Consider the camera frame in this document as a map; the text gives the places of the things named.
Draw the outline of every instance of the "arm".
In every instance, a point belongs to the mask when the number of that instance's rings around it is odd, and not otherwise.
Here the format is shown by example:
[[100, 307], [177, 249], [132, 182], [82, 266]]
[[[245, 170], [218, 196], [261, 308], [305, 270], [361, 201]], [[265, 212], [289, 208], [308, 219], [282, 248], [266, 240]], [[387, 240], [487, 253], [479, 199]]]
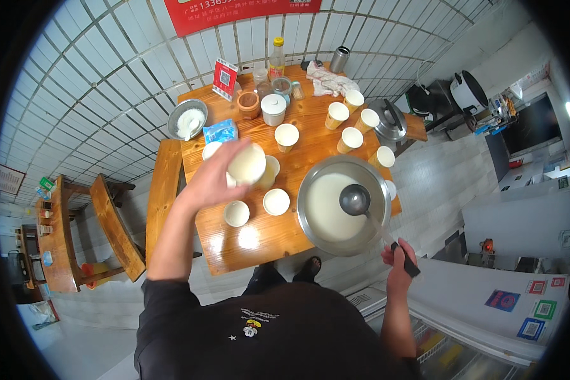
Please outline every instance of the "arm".
[[416, 342], [411, 330], [410, 311], [407, 306], [407, 290], [411, 285], [411, 277], [403, 269], [405, 254], [403, 249], [416, 264], [416, 254], [403, 239], [399, 239], [399, 247], [395, 252], [389, 246], [384, 247], [382, 260], [393, 266], [387, 278], [387, 306], [384, 311], [380, 339], [387, 349], [398, 358], [415, 358]]
[[188, 281], [196, 214], [205, 207], [240, 198], [248, 191], [248, 186], [228, 188], [226, 185], [228, 164], [248, 145], [248, 139], [223, 144], [176, 197], [152, 253], [149, 280]]

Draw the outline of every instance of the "metal bowl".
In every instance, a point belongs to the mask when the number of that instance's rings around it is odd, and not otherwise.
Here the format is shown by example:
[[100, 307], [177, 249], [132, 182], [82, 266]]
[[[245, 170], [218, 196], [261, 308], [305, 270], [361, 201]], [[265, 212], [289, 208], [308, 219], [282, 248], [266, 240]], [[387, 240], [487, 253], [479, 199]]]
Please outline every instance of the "metal bowl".
[[365, 186], [371, 196], [370, 212], [382, 222], [383, 227], [390, 222], [391, 198], [387, 183], [380, 172], [357, 157], [338, 155], [328, 157], [312, 167], [300, 184], [296, 208], [302, 231], [312, 244], [333, 255], [354, 256], [366, 252], [381, 239], [380, 233], [376, 231], [369, 220], [365, 222], [363, 229], [357, 235], [344, 241], [324, 240], [313, 232], [312, 222], [309, 222], [306, 217], [308, 190], [317, 178], [329, 173], [345, 174]]
[[203, 126], [205, 126], [205, 122], [207, 120], [207, 115], [208, 115], [207, 105], [202, 100], [199, 99], [184, 100], [182, 103], [179, 103], [177, 107], [175, 107], [175, 109], [169, 115], [169, 118], [167, 120], [167, 130], [169, 131], [169, 135], [171, 136], [172, 139], [183, 140], [183, 137], [179, 137], [177, 135], [177, 120], [179, 119], [180, 116], [182, 116], [184, 112], [190, 110], [191, 108], [197, 108], [198, 110], [201, 110], [205, 115], [205, 120], [203, 120], [203, 122], [199, 124], [198, 128], [190, 131], [190, 138], [198, 135], [198, 133], [200, 133], [203, 130]]

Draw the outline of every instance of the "milk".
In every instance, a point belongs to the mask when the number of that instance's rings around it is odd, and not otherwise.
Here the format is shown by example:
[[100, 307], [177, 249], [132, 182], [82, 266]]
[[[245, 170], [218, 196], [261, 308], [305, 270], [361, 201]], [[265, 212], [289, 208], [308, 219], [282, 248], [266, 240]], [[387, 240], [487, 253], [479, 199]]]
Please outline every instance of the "milk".
[[340, 173], [329, 173], [312, 182], [306, 199], [306, 218], [319, 238], [332, 242], [344, 241], [363, 229], [367, 220], [365, 215], [353, 217], [340, 207], [342, 189], [357, 183]]

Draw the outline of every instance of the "sandal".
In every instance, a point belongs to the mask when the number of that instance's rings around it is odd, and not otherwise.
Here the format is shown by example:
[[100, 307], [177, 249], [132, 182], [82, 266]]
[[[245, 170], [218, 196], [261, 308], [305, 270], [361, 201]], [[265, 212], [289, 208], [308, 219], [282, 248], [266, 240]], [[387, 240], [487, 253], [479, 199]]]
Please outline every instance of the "sandal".
[[315, 276], [321, 270], [321, 265], [321, 258], [319, 256], [313, 256], [306, 260], [298, 276], [314, 281]]

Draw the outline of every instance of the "green qr code sticker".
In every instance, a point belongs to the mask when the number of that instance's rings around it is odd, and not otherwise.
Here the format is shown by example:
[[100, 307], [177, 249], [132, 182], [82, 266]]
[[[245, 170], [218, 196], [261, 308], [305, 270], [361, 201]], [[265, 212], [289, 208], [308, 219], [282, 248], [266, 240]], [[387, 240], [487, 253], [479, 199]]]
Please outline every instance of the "green qr code sticker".
[[534, 317], [541, 319], [552, 319], [556, 306], [556, 301], [540, 300], [534, 309]]

